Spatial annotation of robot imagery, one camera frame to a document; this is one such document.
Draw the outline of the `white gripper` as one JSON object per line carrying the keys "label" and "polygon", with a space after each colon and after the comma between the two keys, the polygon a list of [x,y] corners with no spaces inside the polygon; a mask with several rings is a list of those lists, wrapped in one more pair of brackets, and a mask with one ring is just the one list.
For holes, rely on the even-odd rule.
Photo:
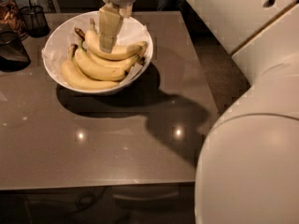
{"label": "white gripper", "polygon": [[103,52],[111,53],[117,35],[120,32],[123,18],[132,15],[135,0],[103,0],[106,4],[99,9],[99,43]]}

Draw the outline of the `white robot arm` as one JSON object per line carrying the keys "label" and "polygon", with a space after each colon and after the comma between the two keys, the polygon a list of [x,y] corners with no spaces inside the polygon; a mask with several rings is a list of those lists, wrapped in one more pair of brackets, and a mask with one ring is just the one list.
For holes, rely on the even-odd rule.
{"label": "white robot arm", "polygon": [[203,144],[196,224],[299,224],[299,1],[186,1],[250,84]]}

